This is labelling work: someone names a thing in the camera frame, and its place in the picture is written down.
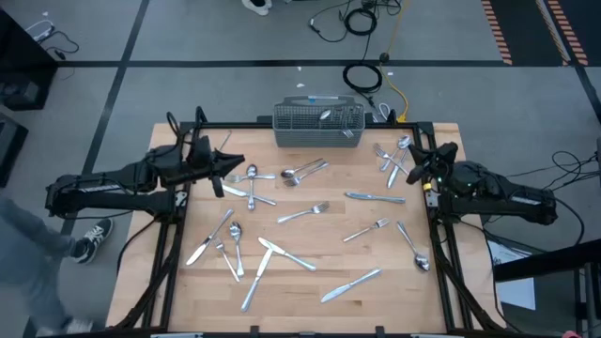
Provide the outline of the grey mesh cutlery basket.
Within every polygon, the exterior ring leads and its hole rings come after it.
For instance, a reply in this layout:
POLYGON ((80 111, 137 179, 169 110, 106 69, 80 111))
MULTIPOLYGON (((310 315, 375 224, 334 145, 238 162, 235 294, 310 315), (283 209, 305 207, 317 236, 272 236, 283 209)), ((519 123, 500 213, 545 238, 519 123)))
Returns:
POLYGON ((363 105, 350 96, 292 96, 273 107, 272 128, 278 147, 356 147, 365 128, 363 105), (339 109, 353 109, 352 138, 339 127, 339 109), (320 120, 323 111, 331 115, 320 120))

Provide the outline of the black box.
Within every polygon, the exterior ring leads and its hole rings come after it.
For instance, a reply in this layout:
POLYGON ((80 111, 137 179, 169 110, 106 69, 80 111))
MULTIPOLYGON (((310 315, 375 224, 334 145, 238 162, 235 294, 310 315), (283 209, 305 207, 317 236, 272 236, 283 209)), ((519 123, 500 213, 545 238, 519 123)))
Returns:
POLYGON ((0 113, 0 188, 5 188, 28 129, 0 113))

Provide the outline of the black mat orange stripes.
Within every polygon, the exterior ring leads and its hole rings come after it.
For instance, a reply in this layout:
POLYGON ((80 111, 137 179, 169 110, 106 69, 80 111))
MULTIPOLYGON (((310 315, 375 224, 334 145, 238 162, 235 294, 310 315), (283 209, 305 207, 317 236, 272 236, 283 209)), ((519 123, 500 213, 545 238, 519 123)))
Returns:
POLYGON ((480 0, 504 63, 601 68, 601 0, 480 0))

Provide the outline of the white paper sheet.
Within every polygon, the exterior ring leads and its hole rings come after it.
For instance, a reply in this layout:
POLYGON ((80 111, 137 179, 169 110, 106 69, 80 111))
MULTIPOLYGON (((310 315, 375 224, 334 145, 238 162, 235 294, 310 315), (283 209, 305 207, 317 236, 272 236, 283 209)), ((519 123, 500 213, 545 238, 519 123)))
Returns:
MULTIPOLYGON (((519 249, 511 248, 489 240, 487 242, 495 266, 526 258, 532 254, 519 249)), ((496 282, 501 295, 501 302, 534 311, 536 299, 534 279, 527 278, 510 282, 496 282)))

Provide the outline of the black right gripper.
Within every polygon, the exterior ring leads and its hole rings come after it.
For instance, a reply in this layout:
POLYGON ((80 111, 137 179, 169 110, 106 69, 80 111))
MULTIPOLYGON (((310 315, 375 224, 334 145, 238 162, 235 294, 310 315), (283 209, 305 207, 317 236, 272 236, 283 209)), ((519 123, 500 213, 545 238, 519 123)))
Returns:
POLYGON ((450 175, 455 162, 458 145, 455 142, 450 142, 434 150, 429 150, 411 144, 408 146, 408 150, 415 162, 415 166, 409 171, 406 182, 412 185, 423 178, 446 178, 450 175))

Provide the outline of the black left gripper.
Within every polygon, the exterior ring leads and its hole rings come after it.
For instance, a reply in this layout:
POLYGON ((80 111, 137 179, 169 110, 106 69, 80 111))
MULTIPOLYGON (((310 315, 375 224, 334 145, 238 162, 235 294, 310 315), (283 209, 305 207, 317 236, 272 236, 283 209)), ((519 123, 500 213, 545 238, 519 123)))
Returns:
POLYGON ((208 178, 211 181, 215 196, 223 198, 223 185, 218 182, 218 179, 227 176, 245 162, 245 157, 243 155, 225 154, 218 149, 212 149, 207 136, 194 136, 189 142, 189 146, 188 155, 181 166, 180 181, 188 183, 201 178, 208 178))

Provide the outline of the black cabinet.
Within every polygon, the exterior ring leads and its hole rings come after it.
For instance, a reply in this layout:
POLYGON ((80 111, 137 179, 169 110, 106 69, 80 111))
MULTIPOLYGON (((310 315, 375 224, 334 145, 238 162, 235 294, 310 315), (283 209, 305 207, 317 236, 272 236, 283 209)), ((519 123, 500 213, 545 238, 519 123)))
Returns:
POLYGON ((57 69, 57 62, 0 7, 0 105, 41 110, 57 69))

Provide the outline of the black desk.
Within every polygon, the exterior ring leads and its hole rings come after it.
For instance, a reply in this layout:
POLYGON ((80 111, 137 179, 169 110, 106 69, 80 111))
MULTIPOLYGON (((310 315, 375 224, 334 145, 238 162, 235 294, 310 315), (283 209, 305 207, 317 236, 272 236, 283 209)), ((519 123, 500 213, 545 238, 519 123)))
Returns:
POLYGON ((493 268, 497 282, 574 272, 577 328, 586 338, 601 338, 601 238, 502 263, 493 268))

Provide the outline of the person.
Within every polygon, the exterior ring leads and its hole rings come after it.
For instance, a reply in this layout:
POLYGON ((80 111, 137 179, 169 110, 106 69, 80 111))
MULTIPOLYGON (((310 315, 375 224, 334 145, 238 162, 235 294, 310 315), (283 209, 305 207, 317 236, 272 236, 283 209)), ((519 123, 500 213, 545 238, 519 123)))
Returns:
POLYGON ((241 0, 241 3, 259 16, 267 16, 272 7, 271 0, 241 0))
POLYGON ((65 310, 51 261, 91 262, 113 228, 114 222, 104 218, 76 239, 60 234, 40 217, 0 196, 0 285, 19 290, 39 336, 92 331, 91 320, 65 310))

